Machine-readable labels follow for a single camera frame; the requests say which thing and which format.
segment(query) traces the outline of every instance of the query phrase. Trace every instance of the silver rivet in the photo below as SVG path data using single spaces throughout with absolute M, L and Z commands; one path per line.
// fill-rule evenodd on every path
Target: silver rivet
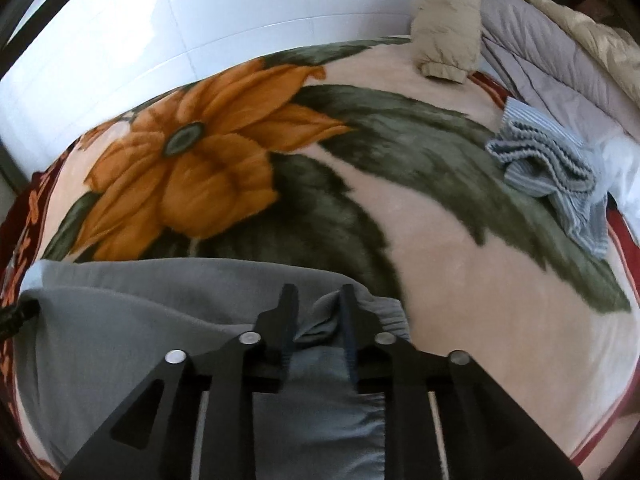
M 240 336 L 240 342 L 243 345 L 255 345 L 256 343 L 260 342 L 260 339 L 262 338 L 257 332 L 245 332 Z
M 182 350 L 171 350 L 167 352 L 164 356 L 164 360 L 169 364 L 177 365 L 183 362 L 187 358 L 187 354 L 185 354 Z
M 392 345 L 396 342 L 396 336 L 389 332 L 380 332 L 376 334 L 376 343 L 379 345 Z
M 449 354 L 450 361 L 459 366 L 468 365 L 471 362 L 471 356 L 462 350 L 454 350 Z

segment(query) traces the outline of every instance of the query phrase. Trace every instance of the blanket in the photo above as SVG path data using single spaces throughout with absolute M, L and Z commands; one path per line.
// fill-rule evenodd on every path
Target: blanket
M 400 300 L 420 350 L 473 354 L 571 455 L 633 377 L 638 303 L 615 244 L 593 258 L 503 182 L 484 145 L 504 90 L 487 80 L 427 80 L 408 40 L 383 38 L 264 56 L 159 96 L 44 174 L 4 304 L 41 258 L 338 272 Z M 10 344 L 2 357 L 36 449 Z

